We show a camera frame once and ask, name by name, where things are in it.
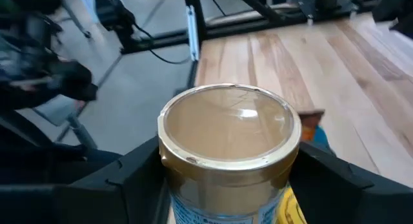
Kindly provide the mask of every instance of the can label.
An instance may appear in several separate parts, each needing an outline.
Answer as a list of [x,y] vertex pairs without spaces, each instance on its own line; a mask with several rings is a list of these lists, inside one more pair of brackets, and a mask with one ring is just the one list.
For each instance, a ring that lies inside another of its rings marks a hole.
[[222,219],[208,218],[186,208],[173,196],[171,196],[171,200],[176,224],[252,224],[252,218],[238,221],[223,221]]
[[258,224],[274,224],[276,220],[276,208],[279,198],[262,207],[258,212]]

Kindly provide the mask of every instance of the concrete floor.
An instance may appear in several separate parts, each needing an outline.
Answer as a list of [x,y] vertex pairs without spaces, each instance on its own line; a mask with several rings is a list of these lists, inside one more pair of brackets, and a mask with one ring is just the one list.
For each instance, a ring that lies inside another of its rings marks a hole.
[[[59,54],[76,59],[87,66],[99,85],[98,100],[90,103],[79,116],[80,121],[95,139],[98,147],[126,154],[157,132],[156,118],[174,91],[186,85],[190,62],[170,65],[149,52],[119,56],[120,43],[113,32],[94,24],[80,0],[67,0],[82,25],[91,32],[88,41],[72,21],[61,23],[64,32]],[[151,34],[186,27],[184,0],[123,0],[134,13],[141,27]],[[221,13],[211,0],[201,0],[206,18]],[[248,9],[241,0],[217,0],[230,14]],[[67,17],[62,9],[53,17]],[[188,46],[181,45],[156,50],[169,60],[188,57]],[[21,113],[34,122],[51,139],[56,140],[66,124],[55,127],[33,110]],[[76,144],[70,131],[63,142]]]

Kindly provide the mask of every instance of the can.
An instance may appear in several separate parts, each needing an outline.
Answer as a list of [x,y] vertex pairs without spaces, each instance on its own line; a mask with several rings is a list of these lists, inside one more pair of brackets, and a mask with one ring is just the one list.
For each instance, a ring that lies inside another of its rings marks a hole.
[[301,122],[250,85],[192,88],[158,117],[159,153],[177,224],[274,224]]

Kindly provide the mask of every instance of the wooden table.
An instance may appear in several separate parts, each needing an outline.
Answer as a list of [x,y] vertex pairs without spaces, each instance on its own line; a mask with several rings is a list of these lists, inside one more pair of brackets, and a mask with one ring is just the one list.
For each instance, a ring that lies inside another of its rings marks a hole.
[[413,187],[413,42],[370,14],[206,41],[196,85],[212,83],[265,88],[296,110],[325,108],[339,158]]

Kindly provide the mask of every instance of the clear plastic lid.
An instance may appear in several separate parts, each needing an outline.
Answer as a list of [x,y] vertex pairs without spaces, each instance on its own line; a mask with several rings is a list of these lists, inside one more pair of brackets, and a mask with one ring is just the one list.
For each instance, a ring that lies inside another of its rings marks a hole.
[[168,137],[201,158],[236,161],[280,148],[294,126],[289,106],[258,89],[216,87],[178,99],[165,114]]

